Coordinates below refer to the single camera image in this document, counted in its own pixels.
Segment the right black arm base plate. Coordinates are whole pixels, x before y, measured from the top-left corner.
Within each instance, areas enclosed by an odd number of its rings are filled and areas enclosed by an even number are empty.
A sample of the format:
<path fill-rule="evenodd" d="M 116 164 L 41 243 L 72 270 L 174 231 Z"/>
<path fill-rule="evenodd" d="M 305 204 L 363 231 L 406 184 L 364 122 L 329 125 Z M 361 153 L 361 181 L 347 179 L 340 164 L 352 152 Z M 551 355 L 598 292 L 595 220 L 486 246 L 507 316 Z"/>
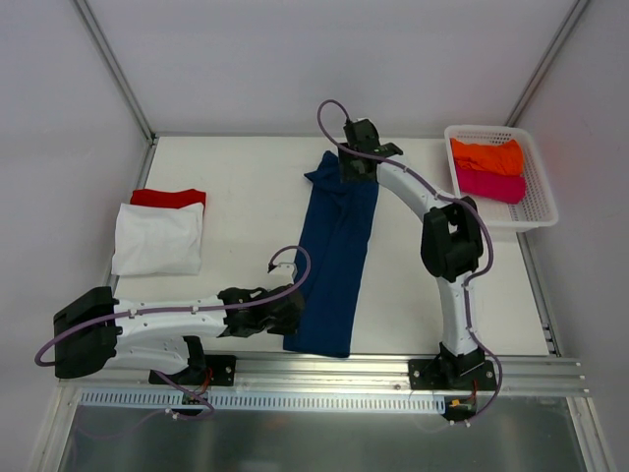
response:
<path fill-rule="evenodd" d="M 451 364 L 441 358 L 411 359 L 408 362 L 411 390 L 473 390 L 495 391 L 497 376 L 491 361 L 461 376 Z"/>

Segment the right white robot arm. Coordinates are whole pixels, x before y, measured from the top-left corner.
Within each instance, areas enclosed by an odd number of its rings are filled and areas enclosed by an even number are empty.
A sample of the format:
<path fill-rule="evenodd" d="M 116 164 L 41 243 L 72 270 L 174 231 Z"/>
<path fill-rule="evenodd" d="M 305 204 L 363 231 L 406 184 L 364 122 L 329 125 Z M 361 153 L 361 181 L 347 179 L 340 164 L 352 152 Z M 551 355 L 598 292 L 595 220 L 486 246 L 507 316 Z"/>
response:
<path fill-rule="evenodd" d="M 397 196 L 422 222 L 421 259 L 437 282 L 443 333 L 431 360 L 408 364 L 411 389 L 494 391 L 494 367 L 473 334 L 471 278 L 484 254 L 473 200 L 459 200 L 403 162 L 403 151 L 383 144 L 372 121 L 345 121 L 338 146 L 341 175 L 374 181 Z"/>

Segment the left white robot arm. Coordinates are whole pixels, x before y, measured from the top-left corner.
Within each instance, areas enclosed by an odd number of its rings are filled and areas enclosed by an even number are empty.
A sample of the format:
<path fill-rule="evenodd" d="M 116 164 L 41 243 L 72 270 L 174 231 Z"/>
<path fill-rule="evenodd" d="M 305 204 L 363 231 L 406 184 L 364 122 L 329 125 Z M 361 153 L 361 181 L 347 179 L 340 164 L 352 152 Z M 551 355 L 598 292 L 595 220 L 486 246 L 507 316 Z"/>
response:
<path fill-rule="evenodd" d="M 206 368 L 204 339 L 293 334 L 305 308 L 291 284 L 157 303 L 117 299 L 110 287 L 95 287 L 53 317 L 54 374 L 74 380 L 103 369 L 145 370 L 195 384 Z"/>

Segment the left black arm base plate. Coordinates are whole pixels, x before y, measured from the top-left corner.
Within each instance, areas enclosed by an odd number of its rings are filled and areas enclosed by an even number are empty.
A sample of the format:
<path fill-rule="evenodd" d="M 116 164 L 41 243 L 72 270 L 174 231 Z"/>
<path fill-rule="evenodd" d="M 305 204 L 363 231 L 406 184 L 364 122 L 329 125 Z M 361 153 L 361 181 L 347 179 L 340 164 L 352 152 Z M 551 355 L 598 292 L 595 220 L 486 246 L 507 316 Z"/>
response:
<path fill-rule="evenodd" d="M 236 368 L 237 357 L 234 355 L 196 355 L 188 360 L 185 369 L 166 375 L 166 378 L 177 385 L 232 386 Z"/>

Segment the navy blue t shirt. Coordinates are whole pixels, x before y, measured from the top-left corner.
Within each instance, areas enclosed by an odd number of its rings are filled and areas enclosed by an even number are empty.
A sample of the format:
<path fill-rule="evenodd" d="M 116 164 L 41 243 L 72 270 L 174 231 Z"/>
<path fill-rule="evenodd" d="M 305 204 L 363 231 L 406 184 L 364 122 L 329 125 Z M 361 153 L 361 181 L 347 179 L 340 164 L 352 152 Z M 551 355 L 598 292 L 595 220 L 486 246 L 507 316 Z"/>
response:
<path fill-rule="evenodd" d="M 300 291 L 306 306 L 287 351 L 346 358 L 378 197 L 374 182 L 343 182 L 338 157 L 323 154 L 305 174 L 312 185 L 299 241 L 312 260 Z"/>

